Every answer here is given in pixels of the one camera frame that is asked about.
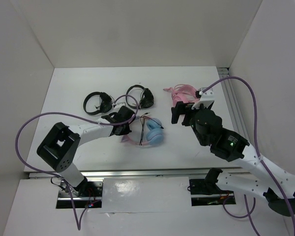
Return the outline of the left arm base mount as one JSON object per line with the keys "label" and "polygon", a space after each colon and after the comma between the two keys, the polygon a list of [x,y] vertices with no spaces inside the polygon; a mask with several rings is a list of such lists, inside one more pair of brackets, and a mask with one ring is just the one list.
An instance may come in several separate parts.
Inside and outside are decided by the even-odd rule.
{"label": "left arm base mount", "polygon": [[52,177],[50,183],[58,188],[57,209],[72,208],[71,197],[76,208],[101,208],[102,207],[102,193],[103,180],[95,179],[89,181],[88,186],[82,192],[75,190],[72,186],[67,186],[63,179]]}

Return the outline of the pink blue cat-ear headphones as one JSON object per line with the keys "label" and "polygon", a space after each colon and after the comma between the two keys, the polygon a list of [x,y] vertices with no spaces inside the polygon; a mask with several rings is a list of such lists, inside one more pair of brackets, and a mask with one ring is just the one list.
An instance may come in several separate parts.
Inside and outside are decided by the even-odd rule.
{"label": "pink blue cat-ear headphones", "polygon": [[121,143],[129,143],[135,146],[158,146],[164,141],[164,127],[157,118],[147,115],[137,117],[142,125],[141,137],[139,141],[134,141],[129,135],[123,135]]}

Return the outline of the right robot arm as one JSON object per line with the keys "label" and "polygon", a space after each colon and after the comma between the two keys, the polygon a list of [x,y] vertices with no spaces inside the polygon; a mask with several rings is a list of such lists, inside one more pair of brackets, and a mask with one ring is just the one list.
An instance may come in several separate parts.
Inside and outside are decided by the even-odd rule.
{"label": "right robot arm", "polygon": [[190,126],[201,146],[208,146],[215,156],[236,164],[255,176],[255,179],[236,177],[218,168],[211,168],[205,177],[205,188],[210,193],[241,192],[259,198],[269,208],[283,216],[295,214],[295,175],[283,170],[264,156],[240,134],[226,129],[221,117],[193,103],[178,102],[171,108],[171,122],[176,124],[181,115],[182,125]]}

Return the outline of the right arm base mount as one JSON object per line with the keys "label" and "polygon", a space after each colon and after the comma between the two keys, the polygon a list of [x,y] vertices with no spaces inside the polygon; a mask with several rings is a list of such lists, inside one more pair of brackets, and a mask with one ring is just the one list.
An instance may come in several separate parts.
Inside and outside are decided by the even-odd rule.
{"label": "right arm base mount", "polygon": [[187,190],[191,194],[191,205],[193,207],[222,205],[225,199],[227,199],[227,205],[236,204],[232,191],[220,190],[216,186],[209,186],[204,179],[190,179]]}

